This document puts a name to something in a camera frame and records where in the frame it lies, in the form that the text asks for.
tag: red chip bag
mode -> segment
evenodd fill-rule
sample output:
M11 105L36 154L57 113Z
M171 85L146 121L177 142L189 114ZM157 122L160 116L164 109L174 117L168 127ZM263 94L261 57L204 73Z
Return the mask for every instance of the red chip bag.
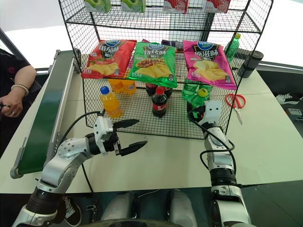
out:
M124 76L132 56L136 40L100 40L89 54L86 69L81 76L85 79L121 78Z

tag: robotic arm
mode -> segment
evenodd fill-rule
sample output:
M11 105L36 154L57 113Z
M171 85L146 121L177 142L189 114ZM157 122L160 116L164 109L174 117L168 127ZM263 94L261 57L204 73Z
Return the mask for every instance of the robotic arm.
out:
M138 120L123 120L111 123L108 118L98 116L94 133L84 138L65 140L56 155L43 168L41 179L27 205L23 206L13 227L48 226L57 215L57 208L74 179L81 164L94 155L106 155L114 151L116 155L128 155L147 141L141 141L121 149L116 130L136 124Z
M221 114L221 102L205 102L203 119L198 123L204 129L204 145L207 151L208 170L212 182L211 222L213 227L253 227L247 212L241 189L237 186L233 158L226 147L228 139L217 126Z

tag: product box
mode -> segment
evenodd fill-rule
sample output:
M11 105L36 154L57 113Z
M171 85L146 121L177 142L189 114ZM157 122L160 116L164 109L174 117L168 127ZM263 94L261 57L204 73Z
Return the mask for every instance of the product box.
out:
M187 13L189 0L164 0L163 10L169 13Z
M89 12L108 13L112 8L110 0L84 0L84 4Z
M226 13L231 0L206 0L205 13Z
M121 10L125 12L144 13L146 7L145 0L121 0Z

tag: person's hand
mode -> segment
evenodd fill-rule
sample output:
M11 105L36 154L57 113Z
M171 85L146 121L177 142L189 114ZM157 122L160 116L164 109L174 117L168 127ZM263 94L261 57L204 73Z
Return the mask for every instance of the person's hand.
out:
M7 117L18 117L23 109L22 99L24 97L25 90L21 87L14 87L6 96L0 97L0 103L4 106L1 109L1 115Z

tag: wire mesh shelf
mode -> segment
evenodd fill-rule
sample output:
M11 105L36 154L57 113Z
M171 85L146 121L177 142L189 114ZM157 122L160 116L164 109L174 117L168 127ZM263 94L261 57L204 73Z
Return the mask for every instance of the wire mesh shelf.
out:
M108 13L91 13L85 8L83 0L59 0L64 23L70 38L78 64L87 66L88 54L99 40L142 39L160 43L162 39L170 41L190 40L208 41L220 44L224 48L233 40L236 33L241 34L240 47L230 67L237 87L241 82L239 68L246 58L251 58L262 35L272 0L231 0L227 13L205 13L204 0L190 0L187 14L172 14L163 11L163 0L146 0L144 13L122 12L120 0L111 0L112 9ZM152 115L152 101L148 97L145 84L136 81L137 89L133 95L118 94L123 115L122 119L135 118L140 122L129 129L120 129L133 133L202 139L199 128L187 119L187 105L181 97L183 83L187 76L187 67L183 53L176 53L176 76L178 87L168 100L166 115L159 119ZM84 79L83 93L85 112L102 109L99 100L99 88L109 86L107 79ZM225 103L224 97L236 91L214 87L210 99L222 102L219 125L226 133L232 109ZM92 127L96 116L87 116L87 126Z

